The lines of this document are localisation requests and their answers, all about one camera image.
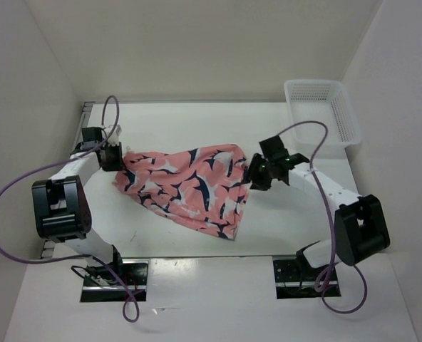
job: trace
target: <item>white arm segment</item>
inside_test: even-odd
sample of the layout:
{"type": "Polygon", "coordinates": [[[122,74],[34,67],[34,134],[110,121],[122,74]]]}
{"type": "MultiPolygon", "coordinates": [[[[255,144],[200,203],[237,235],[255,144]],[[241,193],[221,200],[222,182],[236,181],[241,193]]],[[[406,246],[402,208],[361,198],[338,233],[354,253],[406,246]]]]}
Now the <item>white arm segment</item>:
{"type": "MultiPolygon", "coordinates": [[[[79,157],[83,153],[77,153],[71,156],[72,158],[79,157]]],[[[81,179],[81,184],[84,186],[91,176],[100,169],[98,164],[97,154],[95,152],[86,155],[82,159],[78,159],[65,165],[59,172],[52,176],[51,180],[62,180],[68,176],[78,175],[81,179]]],[[[72,248],[78,254],[90,254],[103,262],[109,264],[113,261],[113,246],[102,240],[102,238],[92,228],[86,234],[85,239],[69,239],[63,242],[67,247],[72,248]]],[[[101,266],[91,258],[87,258],[89,266],[101,266]]]]}
{"type": "MultiPolygon", "coordinates": [[[[341,204],[352,204],[359,200],[360,195],[343,188],[341,185],[327,177],[324,173],[314,170],[319,181],[324,188],[326,199],[330,205],[331,216],[334,220],[334,212],[339,209],[341,204]]],[[[312,198],[321,202],[322,197],[314,180],[309,164],[302,163],[297,165],[289,172],[289,183],[291,186],[305,192],[312,198]]],[[[309,265],[313,268],[321,267],[330,262],[331,256],[331,240],[320,241],[313,244],[303,252],[309,265]]],[[[335,258],[336,262],[340,262],[338,256],[335,258]]]]}

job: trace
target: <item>pink cloth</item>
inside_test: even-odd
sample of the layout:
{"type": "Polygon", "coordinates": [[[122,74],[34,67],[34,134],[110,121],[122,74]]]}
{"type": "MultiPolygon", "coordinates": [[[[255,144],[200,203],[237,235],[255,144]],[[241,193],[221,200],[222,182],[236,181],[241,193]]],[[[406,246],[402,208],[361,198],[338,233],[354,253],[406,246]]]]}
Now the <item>pink cloth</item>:
{"type": "Polygon", "coordinates": [[[234,239],[249,184],[236,145],[197,148],[171,155],[128,152],[113,184],[157,215],[206,234],[234,239]]]}

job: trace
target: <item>black joint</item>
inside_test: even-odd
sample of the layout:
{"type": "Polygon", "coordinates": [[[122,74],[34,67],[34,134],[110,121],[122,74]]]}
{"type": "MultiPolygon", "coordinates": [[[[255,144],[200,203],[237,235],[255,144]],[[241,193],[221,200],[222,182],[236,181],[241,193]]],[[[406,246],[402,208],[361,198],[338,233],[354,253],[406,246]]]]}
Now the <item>black joint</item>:
{"type": "Polygon", "coordinates": [[[336,253],[349,266],[390,246],[382,206],[373,195],[360,197],[350,205],[341,205],[334,214],[334,229],[336,253]]]}
{"type": "Polygon", "coordinates": [[[79,176],[32,184],[38,235],[54,242],[85,239],[92,219],[79,176]]]}

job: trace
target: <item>shark print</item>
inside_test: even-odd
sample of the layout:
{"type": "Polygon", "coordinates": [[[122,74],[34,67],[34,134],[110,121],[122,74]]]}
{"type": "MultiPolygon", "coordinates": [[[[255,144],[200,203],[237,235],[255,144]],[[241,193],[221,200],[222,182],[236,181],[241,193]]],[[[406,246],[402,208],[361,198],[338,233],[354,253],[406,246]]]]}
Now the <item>shark print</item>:
{"type": "Polygon", "coordinates": [[[165,192],[165,190],[162,188],[162,185],[155,183],[159,187],[159,191],[157,193],[157,196],[161,195],[168,195],[168,192],[165,192]]]}
{"type": "Polygon", "coordinates": [[[188,151],[190,154],[189,168],[191,168],[194,161],[200,157],[200,150],[200,148],[194,148],[193,150],[188,151]]]}
{"type": "Polygon", "coordinates": [[[137,182],[137,176],[135,176],[135,173],[133,173],[130,170],[123,171],[124,175],[128,178],[128,184],[124,187],[124,191],[127,191],[132,187],[133,185],[136,186],[137,182]]]}
{"type": "Polygon", "coordinates": [[[236,162],[234,162],[233,163],[233,165],[236,165],[236,164],[240,164],[241,162],[246,162],[246,158],[244,157],[244,158],[241,158],[241,159],[238,159],[236,162]]]}
{"type": "Polygon", "coordinates": [[[226,169],[225,173],[227,177],[230,177],[233,171],[233,153],[216,150],[216,153],[212,155],[211,158],[206,159],[205,162],[207,162],[210,165],[211,170],[213,170],[216,160],[224,165],[226,169]]]}
{"type": "Polygon", "coordinates": [[[150,173],[150,175],[153,172],[165,172],[167,175],[176,175],[179,172],[177,171],[176,167],[173,167],[170,165],[170,163],[168,161],[165,162],[165,164],[160,168],[160,169],[156,169],[156,170],[148,170],[148,172],[150,173]]]}
{"type": "Polygon", "coordinates": [[[236,215],[239,215],[240,214],[240,210],[241,210],[241,205],[242,205],[242,201],[243,201],[243,199],[245,198],[246,196],[245,195],[243,195],[243,196],[238,196],[238,198],[237,198],[237,200],[235,201],[236,202],[236,205],[235,205],[235,214],[236,215]]]}
{"type": "Polygon", "coordinates": [[[195,171],[192,176],[187,178],[186,181],[193,180],[193,179],[198,180],[198,186],[194,187],[194,189],[202,193],[203,203],[205,205],[205,211],[208,212],[210,211],[210,206],[213,206],[214,203],[216,202],[215,190],[217,189],[217,185],[215,185],[214,187],[209,186],[206,183],[205,179],[198,177],[197,171],[195,171]]]}
{"type": "Polygon", "coordinates": [[[226,198],[225,202],[222,204],[220,211],[219,211],[219,218],[220,219],[227,219],[229,214],[235,212],[237,204],[231,198],[226,198]]]}
{"type": "Polygon", "coordinates": [[[221,185],[221,187],[223,187],[224,189],[226,189],[227,190],[227,192],[229,192],[230,191],[230,189],[234,189],[234,188],[236,188],[236,187],[241,187],[241,185],[242,185],[242,183],[241,182],[235,182],[235,183],[233,183],[232,185],[230,185],[230,186],[225,186],[225,185],[221,185]]]}
{"type": "Polygon", "coordinates": [[[144,206],[145,207],[145,202],[146,202],[146,200],[151,200],[152,198],[151,198],[151,195],[138,195],[138,198],[140,199],[140,204],[142,205],[142,206],[144,206]]]}
{"type": "Polygon", "coordinates": [[[250,191],[250,184],[242,184],[247,163],[238,146],[169,155],[127,151],[123,162],[126,170],[116,173],[113,184],[136,205],[195,231],[235,238],[250,191]]]}
{"type": "Polygon", "coordinates": [[[211,158],[206,159],[205,162],[207,162],[210,165],[210,168],[212,170],[212,168],[214,167],[214,162],[216,161],[215,157],[219,154],[219,153],[223,153],[224,151],[219,151],[217,150],[216,153],[214,155],[211,156],[211,158]]]}

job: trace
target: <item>garment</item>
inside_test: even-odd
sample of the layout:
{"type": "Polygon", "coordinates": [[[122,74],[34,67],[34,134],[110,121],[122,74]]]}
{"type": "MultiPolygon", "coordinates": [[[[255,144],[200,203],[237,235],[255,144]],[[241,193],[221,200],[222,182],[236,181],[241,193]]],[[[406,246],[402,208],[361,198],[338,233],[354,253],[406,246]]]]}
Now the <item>garment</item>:
{"type": "Polygon", "coordinates": [[[128,152],[114,185],[157,215],[206,234],[234,239],[249,184],[246,157],[236,145],[174,154],[128,152]]]}

